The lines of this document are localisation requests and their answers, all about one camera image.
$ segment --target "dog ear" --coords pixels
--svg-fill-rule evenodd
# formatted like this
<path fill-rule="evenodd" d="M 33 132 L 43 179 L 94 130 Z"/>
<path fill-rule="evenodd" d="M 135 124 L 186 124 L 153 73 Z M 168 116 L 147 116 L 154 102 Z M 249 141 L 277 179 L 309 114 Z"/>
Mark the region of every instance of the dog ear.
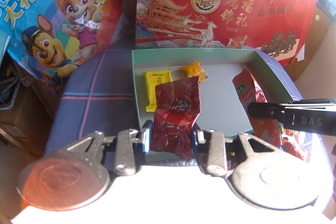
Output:
<path fill-rule="evenodd" d="M 49 19 L 42 15 L 37 15 L 37 23 L 42 32 L 49 34 L 51 37 L 55 37 L 53 34 L 53 24 Z"/>

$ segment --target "hat badge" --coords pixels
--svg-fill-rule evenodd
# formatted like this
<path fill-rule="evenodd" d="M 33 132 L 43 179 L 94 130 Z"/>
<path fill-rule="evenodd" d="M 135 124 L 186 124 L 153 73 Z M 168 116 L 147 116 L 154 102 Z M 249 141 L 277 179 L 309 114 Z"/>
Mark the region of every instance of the hat badge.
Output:
<path fill-rule="evenodd" d="M 22 39 L 25 41 L 25 42 L 28 42 L 29 40 L 28 40 L 28 37 L 24 34 L 23 36 L 22 36 Z"/>

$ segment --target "circular emblem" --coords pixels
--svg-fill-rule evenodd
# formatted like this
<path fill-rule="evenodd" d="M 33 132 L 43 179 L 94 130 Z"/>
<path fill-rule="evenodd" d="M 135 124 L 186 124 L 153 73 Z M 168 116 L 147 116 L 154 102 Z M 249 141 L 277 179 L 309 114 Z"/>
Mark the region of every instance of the circular emblem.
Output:
<path fill-rule="evenodd" d="M 214 12 L 221 0 L 191 0 L 191 4 L 197 12 L 209 14 Z"/>
<path fill-rule="evenodd" d="M 25 34 L 22 36 L 22 39 L 23 39 L 25 42 L 28 42 L 28 37 L 27 37 Z"/>

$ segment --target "blue snack bag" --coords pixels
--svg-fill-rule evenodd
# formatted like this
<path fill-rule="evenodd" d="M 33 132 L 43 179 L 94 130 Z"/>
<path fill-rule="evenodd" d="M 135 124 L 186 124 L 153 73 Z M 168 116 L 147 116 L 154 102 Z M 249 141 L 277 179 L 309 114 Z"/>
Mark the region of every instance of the blue snack bag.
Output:
<path fill-rule="evenodd" d="M 58 89 L 88 58 L 119 39 L 122 0 L 0 0 L 11 57 Z"/>

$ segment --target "cartoon character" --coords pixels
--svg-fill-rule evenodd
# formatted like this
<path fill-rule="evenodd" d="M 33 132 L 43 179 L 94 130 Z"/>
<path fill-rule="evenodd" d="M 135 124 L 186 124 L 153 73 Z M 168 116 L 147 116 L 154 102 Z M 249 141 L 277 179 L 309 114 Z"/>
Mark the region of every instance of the cartoon character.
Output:
<path fill-rule="evenodd" d="M 28 27 L 22 32 L 22 43 L 30 56 L 41 63 L 46 69 L 54 69 L 54 75 L 47 71 L 42 74 L 62 86 L 78 67 L 66 57 L 61 41 L 53 34 L 52 23 L 42 15 L 37 16 L 37 26 Z"/>
<path fill-rule="evenodd" d="M 63 32 L 79 40 L 79 50 L 75 52 L 73 59 L 93 55 L 102 43 L 97 39 L 102 18 L 102 12 L 97 11 L 100 4 L 96 0 L 56 0 L 56 4 L 71 27 L 63 24 Z"/>

